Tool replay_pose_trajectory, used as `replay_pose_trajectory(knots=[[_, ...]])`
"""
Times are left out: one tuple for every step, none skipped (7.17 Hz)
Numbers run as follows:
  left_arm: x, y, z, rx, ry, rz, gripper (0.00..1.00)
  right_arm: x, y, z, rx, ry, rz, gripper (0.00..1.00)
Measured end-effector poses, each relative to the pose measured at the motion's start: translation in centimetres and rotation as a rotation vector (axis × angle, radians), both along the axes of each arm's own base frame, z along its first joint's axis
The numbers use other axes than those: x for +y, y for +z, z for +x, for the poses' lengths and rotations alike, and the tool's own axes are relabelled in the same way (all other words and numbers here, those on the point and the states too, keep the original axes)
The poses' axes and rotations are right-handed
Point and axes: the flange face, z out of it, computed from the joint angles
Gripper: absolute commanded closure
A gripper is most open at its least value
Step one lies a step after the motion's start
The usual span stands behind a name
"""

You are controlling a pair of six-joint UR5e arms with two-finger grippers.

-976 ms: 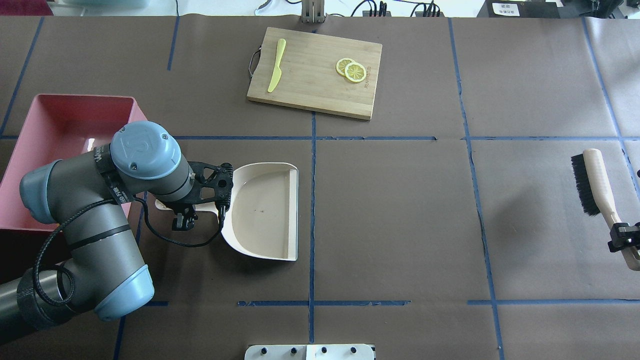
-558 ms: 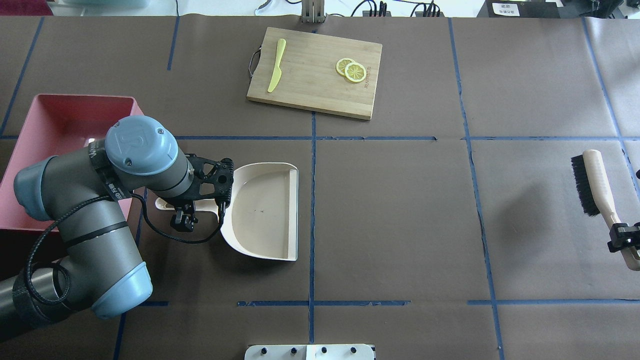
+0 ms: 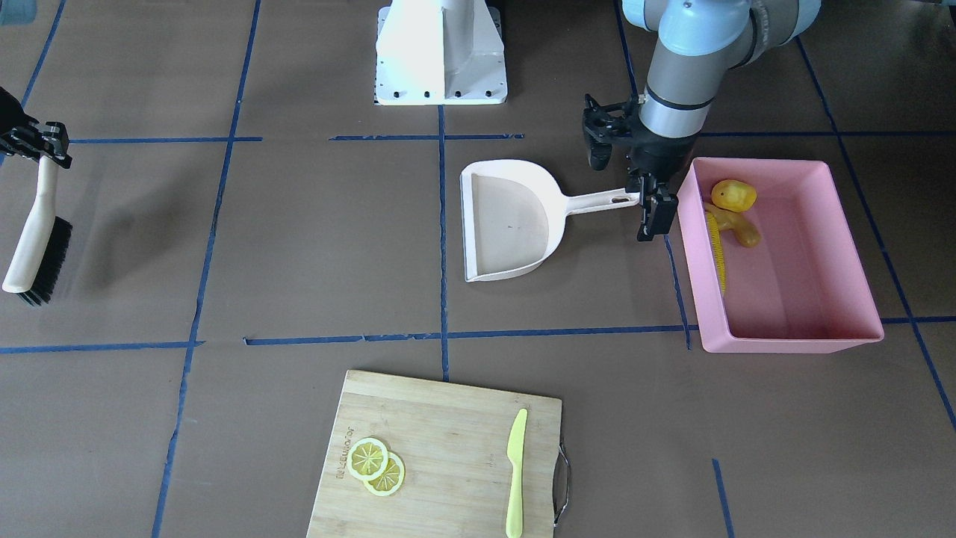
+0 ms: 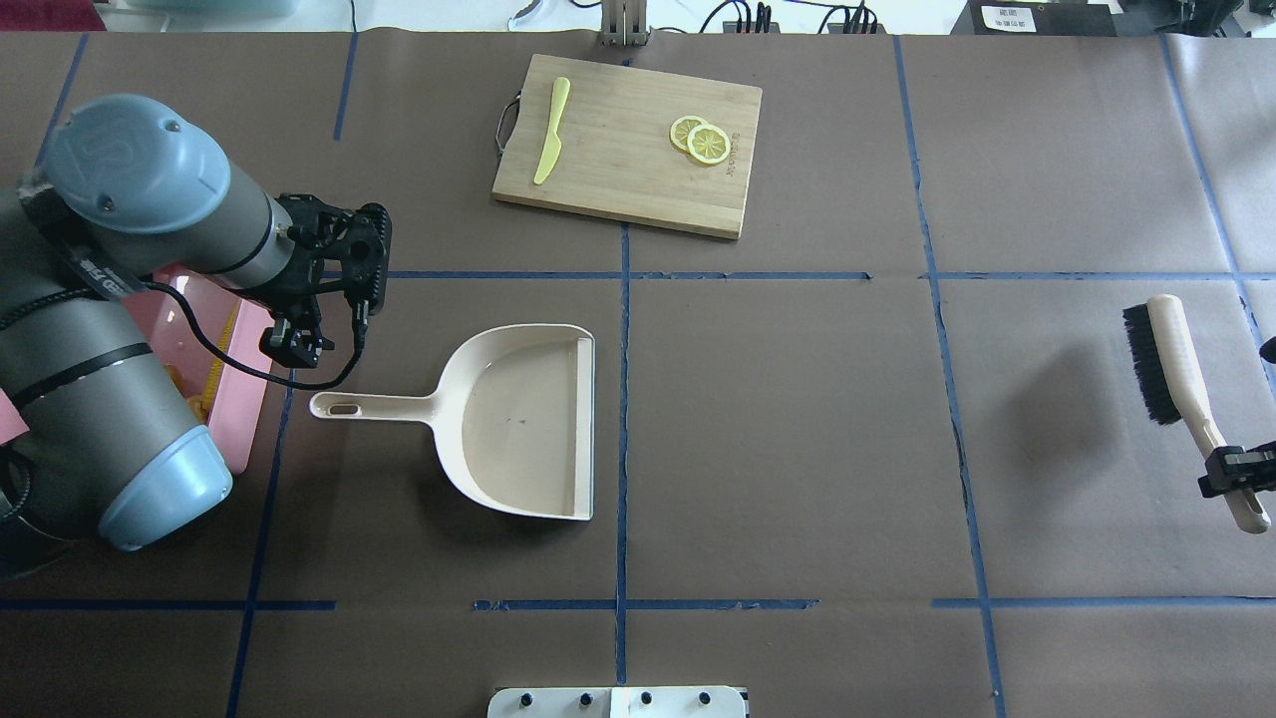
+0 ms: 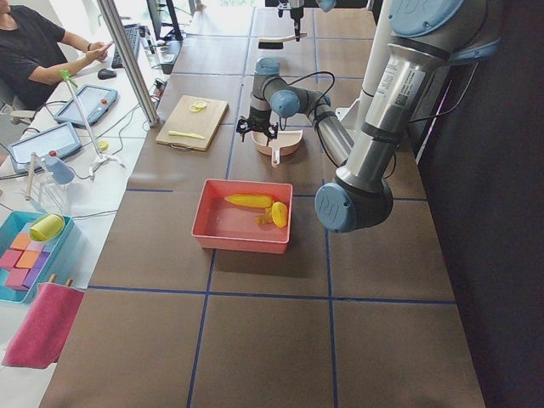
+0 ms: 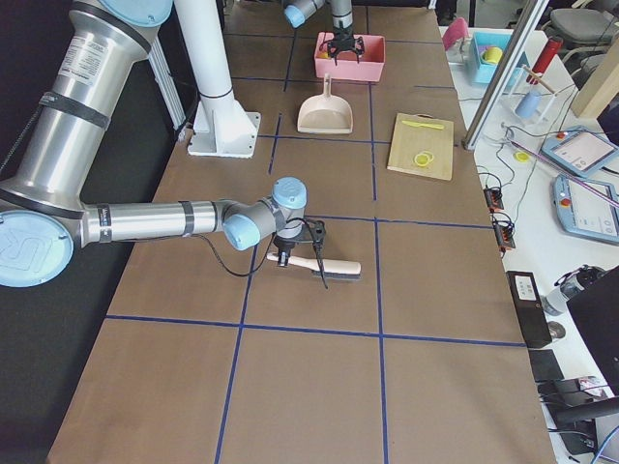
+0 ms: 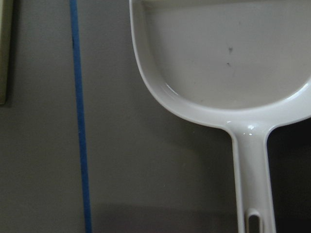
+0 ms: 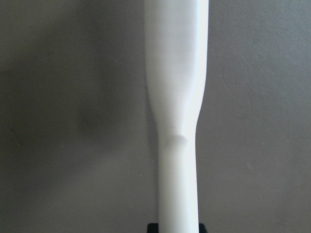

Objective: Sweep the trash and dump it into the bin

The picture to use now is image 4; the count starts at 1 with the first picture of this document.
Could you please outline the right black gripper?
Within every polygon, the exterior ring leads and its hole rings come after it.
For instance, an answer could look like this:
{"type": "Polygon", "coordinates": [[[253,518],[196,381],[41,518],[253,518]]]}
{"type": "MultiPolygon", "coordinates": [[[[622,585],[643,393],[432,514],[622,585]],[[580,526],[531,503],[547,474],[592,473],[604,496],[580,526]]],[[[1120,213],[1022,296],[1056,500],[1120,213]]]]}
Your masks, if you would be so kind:
{"type": "Polygon", "coordinates": [[[1206,459],[1206,476],[1198,480],[1205,499],[1250,490],[1275,491],[1275,443],[1244,449],[1215,449],[1206,459]]]}

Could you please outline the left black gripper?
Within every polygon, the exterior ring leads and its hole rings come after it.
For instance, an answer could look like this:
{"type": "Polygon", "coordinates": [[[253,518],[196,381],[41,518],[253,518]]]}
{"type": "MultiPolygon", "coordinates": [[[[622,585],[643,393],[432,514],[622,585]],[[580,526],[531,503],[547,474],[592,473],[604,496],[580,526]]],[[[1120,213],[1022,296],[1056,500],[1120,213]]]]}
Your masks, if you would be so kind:
{"type": "Polygon", "coordinates": [[[240,298],[262,306],[274,318],[259,339],[260,355],[273,363],[316,369],[320,356],[334,349],[334,341],[322,332],[318,296],[323,273],[323,264],[287,265],[273,281],[239,291],[240,298]]]}

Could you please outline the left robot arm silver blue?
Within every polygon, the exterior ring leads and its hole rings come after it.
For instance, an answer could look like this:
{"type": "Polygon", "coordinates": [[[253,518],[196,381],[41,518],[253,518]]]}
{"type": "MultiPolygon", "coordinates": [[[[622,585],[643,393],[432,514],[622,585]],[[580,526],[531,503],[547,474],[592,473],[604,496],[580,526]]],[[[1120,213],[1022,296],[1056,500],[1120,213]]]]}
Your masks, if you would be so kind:
{"type": "Polygon", "coordinates": [[[3,573],[80,539],[131,551],[222,502],[234,478],[124,298],[177,264],[269,298],[296,219],[174,108],[87,102],[3,194],[3,392],[27,431],[3,448],[3,573]]]}

